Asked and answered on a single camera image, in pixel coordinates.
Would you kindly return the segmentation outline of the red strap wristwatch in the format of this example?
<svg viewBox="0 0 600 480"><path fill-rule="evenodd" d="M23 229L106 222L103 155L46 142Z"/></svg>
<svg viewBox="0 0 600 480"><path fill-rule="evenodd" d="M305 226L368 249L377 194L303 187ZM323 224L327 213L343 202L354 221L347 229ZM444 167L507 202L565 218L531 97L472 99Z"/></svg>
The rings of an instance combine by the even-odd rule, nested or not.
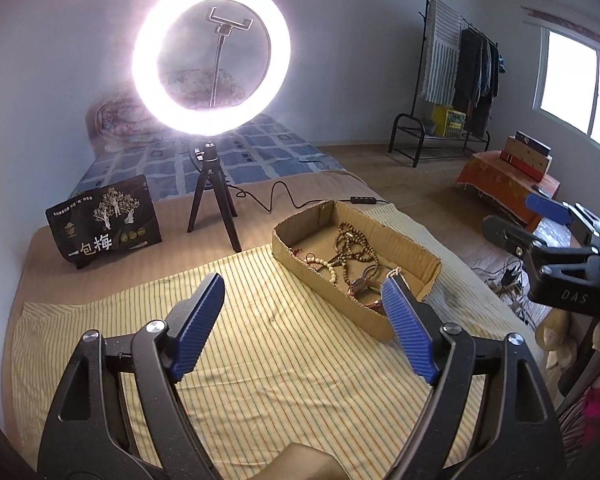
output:
<svg viewBox="0 0 600 480"><path fill-rule="evenodd" d="M371 278L357 278L348 287L347 295L364 307L379 312L382 308L381 290L378 281ZM361 298L370 298L370 302L363 302Z"/></svg>

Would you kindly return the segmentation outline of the power strip on floor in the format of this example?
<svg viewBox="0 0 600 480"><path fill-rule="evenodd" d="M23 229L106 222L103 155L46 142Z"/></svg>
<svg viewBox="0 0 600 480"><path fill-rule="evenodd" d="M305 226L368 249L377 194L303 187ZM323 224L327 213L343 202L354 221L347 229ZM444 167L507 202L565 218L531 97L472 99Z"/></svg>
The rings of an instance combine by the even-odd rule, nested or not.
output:
<svg viewBox="0 0 600 480"><path fill-rule="evenodd" d="M502 274L500 280L495 284L494 294L499 297L508 297L511 300L518 298L524 291L522 281L522 267L511 266Z"/></svg>

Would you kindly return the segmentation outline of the plush toy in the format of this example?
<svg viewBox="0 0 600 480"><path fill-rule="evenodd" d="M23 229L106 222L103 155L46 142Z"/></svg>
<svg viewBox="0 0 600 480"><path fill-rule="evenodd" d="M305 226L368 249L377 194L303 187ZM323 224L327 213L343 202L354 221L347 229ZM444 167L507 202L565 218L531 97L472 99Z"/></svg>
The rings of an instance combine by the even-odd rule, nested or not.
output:
<svg viewBox="0 0 600 480"><path fill-rule="evenodd" d="M535 331L536 343L547 354L546 368L551 370L558 366L566 370L576 362L578 344L570 335L571 313L552 309ZM600 322L593 328L592 341L588 344L583 341L586 350L593 349L600 352Z"/></svg>

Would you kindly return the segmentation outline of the boxes on low table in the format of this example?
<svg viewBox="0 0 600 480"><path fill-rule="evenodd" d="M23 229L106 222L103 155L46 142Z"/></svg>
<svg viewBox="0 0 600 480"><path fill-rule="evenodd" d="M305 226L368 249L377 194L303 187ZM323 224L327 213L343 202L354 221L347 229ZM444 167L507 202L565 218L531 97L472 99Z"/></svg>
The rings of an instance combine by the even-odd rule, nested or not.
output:
<svg viewBox="0 0 600 480"><path fill-rule="evenodd" d="M500 159L522 171L535 182L543 180L553 161L548 145L520 131L507 138Z"/></svg>

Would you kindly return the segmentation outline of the orange covered low table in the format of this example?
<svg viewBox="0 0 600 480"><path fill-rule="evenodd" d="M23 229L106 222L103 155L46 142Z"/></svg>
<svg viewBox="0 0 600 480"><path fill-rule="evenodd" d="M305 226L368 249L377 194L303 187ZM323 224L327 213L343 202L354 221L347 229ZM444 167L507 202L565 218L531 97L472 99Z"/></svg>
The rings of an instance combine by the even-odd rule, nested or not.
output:
<svg viewBox="0 0 600 480"><path fill-rule="evenodd" d="M515 166L501 159L500 151L474 153L460 170L456 185L470 186L481 196L489 197L500 206L512 220L529 232L535 230L542 217L526 207L526 197L535 194L535 185L555 198L560 182L546 174L540 183L527 176Z"/></svg>

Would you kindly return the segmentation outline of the black clothes rack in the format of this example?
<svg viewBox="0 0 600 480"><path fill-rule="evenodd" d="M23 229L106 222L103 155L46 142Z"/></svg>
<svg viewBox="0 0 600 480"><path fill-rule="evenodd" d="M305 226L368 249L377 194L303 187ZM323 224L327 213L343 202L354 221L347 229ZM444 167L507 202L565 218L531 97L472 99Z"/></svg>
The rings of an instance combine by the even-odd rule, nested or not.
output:
<svg viewBox="0 0 600 480"><path fill-rule="evenodd" d="M393 119L388 152L412 167L426 162L428 151L472 154L472 144L490 146L486 123L498 96L504 60L498 43L442 0L425 0L418 66L411 108ZM471 117L483 118L477 127Z"/></svg>

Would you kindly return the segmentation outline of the window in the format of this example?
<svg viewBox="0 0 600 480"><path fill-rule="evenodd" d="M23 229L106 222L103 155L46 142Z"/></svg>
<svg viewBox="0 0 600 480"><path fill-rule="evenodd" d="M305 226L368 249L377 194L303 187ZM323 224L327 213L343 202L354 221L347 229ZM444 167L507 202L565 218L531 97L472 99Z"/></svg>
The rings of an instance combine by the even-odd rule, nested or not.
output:
<svg viewBox="0 0 600 480"><path fill-rule="evenodd" d="M533 107L600 146L600 49L543 28Z"/></svg>

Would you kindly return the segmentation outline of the yellow box on rack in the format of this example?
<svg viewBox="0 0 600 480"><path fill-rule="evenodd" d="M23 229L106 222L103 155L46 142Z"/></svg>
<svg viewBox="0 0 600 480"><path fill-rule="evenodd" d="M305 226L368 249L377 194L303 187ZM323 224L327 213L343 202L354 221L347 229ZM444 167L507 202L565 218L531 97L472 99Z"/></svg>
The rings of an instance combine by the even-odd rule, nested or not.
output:
<svg viewBox="0 0 600 480"><path fill-rule="evenodd" d="M459 138L465 131L466 114L452 107L435 105L431 120L436 124L434 134L442 138Z"/></svg>

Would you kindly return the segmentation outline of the dark hanging clothes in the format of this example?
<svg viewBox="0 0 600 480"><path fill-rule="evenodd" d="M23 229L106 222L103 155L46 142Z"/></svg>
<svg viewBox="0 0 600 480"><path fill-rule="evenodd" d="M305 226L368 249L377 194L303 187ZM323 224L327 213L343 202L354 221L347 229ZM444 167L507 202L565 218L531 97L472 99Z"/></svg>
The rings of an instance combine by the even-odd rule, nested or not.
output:
<svg viewBox="0 0 600 480"><path fill-rule="evenodd" d="M479 138L486 134L499 84L498 46L475 29L464 29L452 107L465 114L465 129Z"/></svg>

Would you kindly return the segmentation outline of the yellow striped cloth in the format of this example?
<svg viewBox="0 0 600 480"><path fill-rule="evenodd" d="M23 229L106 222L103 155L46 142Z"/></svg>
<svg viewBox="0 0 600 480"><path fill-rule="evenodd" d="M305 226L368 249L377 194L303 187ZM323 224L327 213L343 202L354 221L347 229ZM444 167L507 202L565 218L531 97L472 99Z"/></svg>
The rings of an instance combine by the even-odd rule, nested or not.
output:
<svg viewBox="0 0 600 480"><path fill-rule="evenodd" d="M250 477L298 442L332 454L352 478L383 477L428 385L400 347L355 326L266 246L89 304L26 304L12 346L23 458L38 460L50 404L84 332L133 333L163 318L210 272L224 278L224 306L178 393L222 476Z"/></svg>

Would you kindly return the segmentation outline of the open cardboard box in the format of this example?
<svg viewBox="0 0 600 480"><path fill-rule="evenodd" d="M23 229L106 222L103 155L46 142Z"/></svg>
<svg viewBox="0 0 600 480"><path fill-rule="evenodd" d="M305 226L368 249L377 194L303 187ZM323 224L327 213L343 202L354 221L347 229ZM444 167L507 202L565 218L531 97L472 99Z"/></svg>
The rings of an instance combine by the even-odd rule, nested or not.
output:
<svg viewBox="0 0 600 480"><path fill-rule="evenodd" d="M347 295L357 278L381 284L398 269L417 300L431 292L441 260L411 237L360 211L329 200L302 210L274 226L273 256L358 328L381 342L394 331L385 316Z"/></svg>

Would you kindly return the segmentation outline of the black snack bag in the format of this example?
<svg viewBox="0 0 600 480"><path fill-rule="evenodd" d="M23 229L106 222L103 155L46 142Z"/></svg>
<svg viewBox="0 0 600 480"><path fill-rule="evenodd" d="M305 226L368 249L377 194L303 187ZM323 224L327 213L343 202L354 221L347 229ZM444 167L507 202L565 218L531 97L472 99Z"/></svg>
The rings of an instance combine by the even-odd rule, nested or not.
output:
<svg viewBox="0 0 600 480"><path fill-rule="evenodd" d="M45 215L61 257L78 269L103 256L162 242L144 176L93 188L48 208Z"/></svg>

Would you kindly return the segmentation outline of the striped hanging towel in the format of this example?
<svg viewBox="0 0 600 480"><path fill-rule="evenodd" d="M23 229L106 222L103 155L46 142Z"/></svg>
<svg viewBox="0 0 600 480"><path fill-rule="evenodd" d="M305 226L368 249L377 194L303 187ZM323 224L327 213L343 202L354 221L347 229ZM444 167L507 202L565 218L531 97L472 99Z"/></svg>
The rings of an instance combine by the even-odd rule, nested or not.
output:
<svg viewBox="0 0 600 480"><path fill-rule="evenodd" d="M460 57L462 17L443 1L429 0L425 25L420 96L426 102L450 106Z"/></svg>

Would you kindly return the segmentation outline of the folded floral quilt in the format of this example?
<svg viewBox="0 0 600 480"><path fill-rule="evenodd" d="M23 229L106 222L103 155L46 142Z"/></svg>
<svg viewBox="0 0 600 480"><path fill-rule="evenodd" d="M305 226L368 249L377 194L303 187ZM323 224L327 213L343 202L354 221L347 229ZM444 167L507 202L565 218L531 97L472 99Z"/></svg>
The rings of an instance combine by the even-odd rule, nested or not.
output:
<svg viewBox="0 0 600 480"><path fill-rule="evenodd" d="M161 75L161 83L174 101L191 110L209 107L214 71L208 68L174 70ZM146 108L132 84L125 84L97 107L92 144L97 155L182 136Z"/></svg>

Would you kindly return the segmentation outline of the phone holder clamp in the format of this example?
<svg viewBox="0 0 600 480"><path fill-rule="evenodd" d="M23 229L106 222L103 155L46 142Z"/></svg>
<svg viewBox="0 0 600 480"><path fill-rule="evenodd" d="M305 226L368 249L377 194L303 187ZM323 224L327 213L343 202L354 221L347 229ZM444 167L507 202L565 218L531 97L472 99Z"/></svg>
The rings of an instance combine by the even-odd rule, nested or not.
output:
<svg viewBox="0 0 600 480"><path fill-rule="evenodd" d="M207 14L207 21L215 24L215 33L222 38L230 36L234 30L248 32L253 23L252 18L245 18L241 22L231 20L230 18L222 18L222 16L216 13L215 6L212 6Z"/></svg>

